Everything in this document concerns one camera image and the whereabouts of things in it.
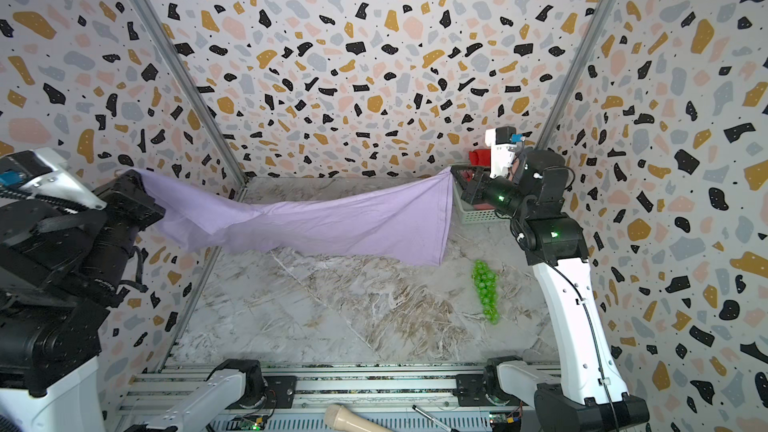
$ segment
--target blue connector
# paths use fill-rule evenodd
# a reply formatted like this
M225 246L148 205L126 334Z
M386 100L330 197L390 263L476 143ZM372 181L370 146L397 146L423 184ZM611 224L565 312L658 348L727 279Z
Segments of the blue connector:
M0 186L15 186L20 182L24 182L24 176L16 171L8 170L0 173Z

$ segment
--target marble tabletop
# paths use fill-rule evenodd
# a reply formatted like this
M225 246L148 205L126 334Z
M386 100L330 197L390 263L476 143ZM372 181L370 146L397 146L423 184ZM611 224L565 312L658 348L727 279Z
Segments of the marble tabletop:
M255 178L245 202L329 200L410 180ZM476 259L499 273L497 325L482 315ZM556 360L556 347L542 290L508 224L463 225L454 212L439 267L291 248L222 252L168 363L484 362L524 350Z

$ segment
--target terrazzo wallpaper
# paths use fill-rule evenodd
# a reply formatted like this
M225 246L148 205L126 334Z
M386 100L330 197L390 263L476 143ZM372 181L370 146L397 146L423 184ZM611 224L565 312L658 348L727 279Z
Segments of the terrazzo wallpaper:
M249 176L422 176L534 141L598 0L151 0Z
M83 183L146 167L232 197L236 182L127 0L5 0L0 12L0 156L51 147ZM145 293L129 289L101 327L99 391L114 418L133 374L154 369L207 251L139 235ZM137 259L126 267L134 279Z
M768 430L766 0L618 0L550 143L646 430Z

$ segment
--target bunch of grapes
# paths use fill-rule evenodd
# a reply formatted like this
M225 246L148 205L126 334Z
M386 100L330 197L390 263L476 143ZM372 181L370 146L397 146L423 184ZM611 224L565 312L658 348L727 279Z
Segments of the bunch of grapes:
M472 280L480 296L482 312L485 318L496 325L498 323L498 311L496 310L496 274L482 260L475 261L475 270L472 272Z

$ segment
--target purple cloth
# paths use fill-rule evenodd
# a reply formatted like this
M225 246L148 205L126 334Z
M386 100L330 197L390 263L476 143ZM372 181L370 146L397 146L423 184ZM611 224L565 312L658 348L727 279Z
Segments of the purple cloth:
M165 218L159 230L188 251L292 247L302 254L369 254L411 265L440 265L451 221L452 176L434 177L329 201L250 205L176 178L136 169Z

